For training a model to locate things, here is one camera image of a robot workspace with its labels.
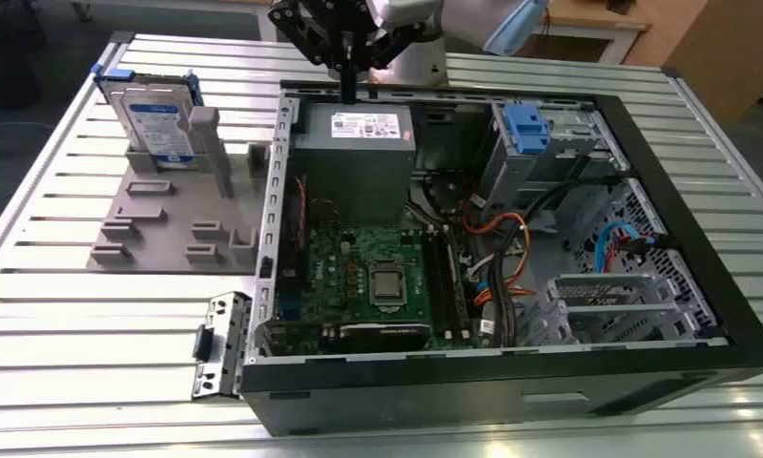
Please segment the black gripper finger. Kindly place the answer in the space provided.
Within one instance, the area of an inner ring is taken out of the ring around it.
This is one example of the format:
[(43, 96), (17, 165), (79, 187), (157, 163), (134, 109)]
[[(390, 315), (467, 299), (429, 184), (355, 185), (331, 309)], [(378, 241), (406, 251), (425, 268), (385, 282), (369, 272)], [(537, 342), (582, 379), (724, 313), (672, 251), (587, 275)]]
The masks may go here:
[(350, 103), (350, 59), (343, 41), (350, 32), (337, 1), (271, 1), (269, 21), (313, 65), (323, 65), (339, 83), (339, 101)]
[(382, 70), (427, 33), (439, 1), (350, 1), (350, 104), (359, 75)]

